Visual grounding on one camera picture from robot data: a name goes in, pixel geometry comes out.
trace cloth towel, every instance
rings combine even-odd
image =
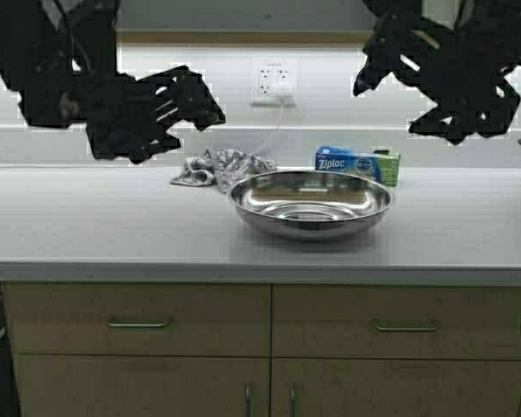
[[[188,187],[207,187],[218,185],[222,193],[251,175],[274,172],[274,161],[248,155],[240,150],[222,149],[216,152],[207,150],[203,156],[187,158],[183,163],[183,172],[171,183]]]

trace electrical outlet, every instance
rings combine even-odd
[[[286,106],[296,104],[299,62],[292,58],[256,57],[251,76],[251,103],[260,106],[280,106],[278,87],[285,83],[289,89]]]

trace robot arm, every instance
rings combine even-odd
[[[453,144],[507,132],[521,103],[505,78],[521,65],[521,0],[465,0],[452,28],[423,17],[411,0],[365,3],[379,21],[356,96],[393,73],[437,104],[410,132]]]
[[[86,122],[96,159],[140,163],[180,148],[167,133],[180,121],[199,131],[225,122],[201,75],[187,67],[141,80],[117,71],[119,0],[63,1],[70,7],[60,0],[0,2],[0,76],[20,93],[29,125]]]

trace beige drawer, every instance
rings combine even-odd
[[[517,289],[277,286],[273,303],[277,357],[521,360]]]
[[[18,360],[23,417],[268,417],[268,359]]]
[[[269,286],[8,284],[17,354],[269,356]]]
[[[518,417],[521,361],[275,360],[272,396],[273,417]]]

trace kitchen counter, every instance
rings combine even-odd
[[[0,169],[0,281],[521,286],[521,169],[402,169],[383,222],[297,243],[179,169]]]

